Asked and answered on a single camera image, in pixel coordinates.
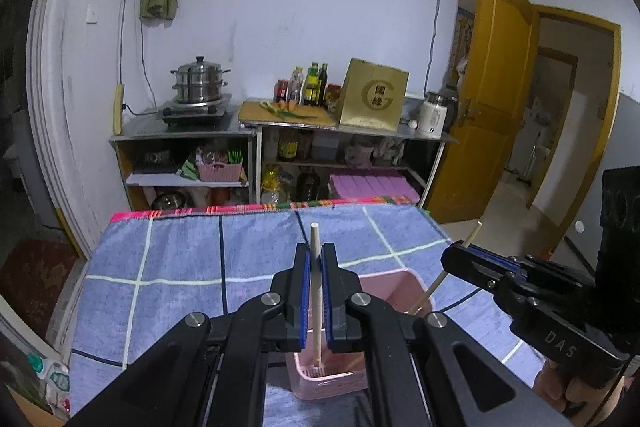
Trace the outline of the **person right hand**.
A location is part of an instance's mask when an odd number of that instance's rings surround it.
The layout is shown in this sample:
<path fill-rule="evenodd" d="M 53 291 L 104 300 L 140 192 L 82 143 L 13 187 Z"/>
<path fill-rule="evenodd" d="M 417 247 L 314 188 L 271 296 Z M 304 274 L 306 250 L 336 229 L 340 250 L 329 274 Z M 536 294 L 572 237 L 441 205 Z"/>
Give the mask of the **person right hand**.
<path fill-rule="evenodd" d="M 608 385 L 602 389 L 591 388 L 579 378 L 567 383 L 561 376 L 559 364 L 547 360 L 535 378 L 533 391 L 560 413 L 569 402 L 582 403 L 584 407 L 570 421 L 574 426 L 585 426 L 593 418 L 591 426 L 595 426 L 615 410 L 627 381 L 624 377 L 615 388 Z"/>

